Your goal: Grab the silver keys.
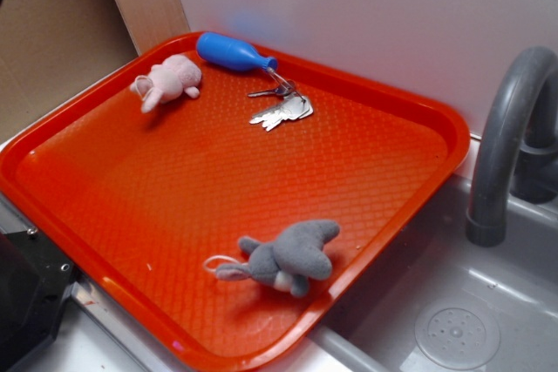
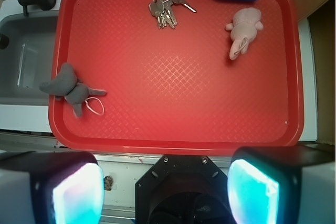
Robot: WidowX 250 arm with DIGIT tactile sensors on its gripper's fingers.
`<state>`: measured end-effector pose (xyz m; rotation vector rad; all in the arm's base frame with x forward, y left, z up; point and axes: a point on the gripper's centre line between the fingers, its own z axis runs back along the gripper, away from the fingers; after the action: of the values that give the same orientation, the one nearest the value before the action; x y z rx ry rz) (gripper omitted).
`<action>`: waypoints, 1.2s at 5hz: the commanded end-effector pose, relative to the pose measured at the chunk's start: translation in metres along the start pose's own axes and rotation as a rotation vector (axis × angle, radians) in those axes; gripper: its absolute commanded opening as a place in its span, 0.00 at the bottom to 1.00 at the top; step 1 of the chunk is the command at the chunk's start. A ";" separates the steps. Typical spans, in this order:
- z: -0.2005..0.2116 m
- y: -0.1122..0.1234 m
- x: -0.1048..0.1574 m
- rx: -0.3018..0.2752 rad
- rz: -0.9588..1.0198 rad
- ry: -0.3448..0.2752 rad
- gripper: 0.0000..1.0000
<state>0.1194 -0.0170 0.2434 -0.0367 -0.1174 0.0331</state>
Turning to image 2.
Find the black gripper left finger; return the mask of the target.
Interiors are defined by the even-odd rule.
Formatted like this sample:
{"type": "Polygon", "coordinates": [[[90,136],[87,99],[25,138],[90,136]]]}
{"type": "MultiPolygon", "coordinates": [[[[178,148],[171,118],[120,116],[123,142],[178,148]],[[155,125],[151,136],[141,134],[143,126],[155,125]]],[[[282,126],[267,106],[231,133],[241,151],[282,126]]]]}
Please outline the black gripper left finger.
{"type": "Polygon", "coordinates": [[[99,223],[103,200],[89,152],[1,152],[1,223],[99,223]]]}

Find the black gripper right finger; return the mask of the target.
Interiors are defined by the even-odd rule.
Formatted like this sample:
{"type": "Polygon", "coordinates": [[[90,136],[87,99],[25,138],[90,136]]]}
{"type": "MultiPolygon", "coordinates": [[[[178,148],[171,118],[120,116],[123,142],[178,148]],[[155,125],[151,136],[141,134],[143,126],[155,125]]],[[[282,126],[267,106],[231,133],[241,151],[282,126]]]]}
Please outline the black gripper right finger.
{"type": "Polygon", "coordinates": [[[227,192],[237,223],[335,223],[335,147],[241,147],[227,192]]]}

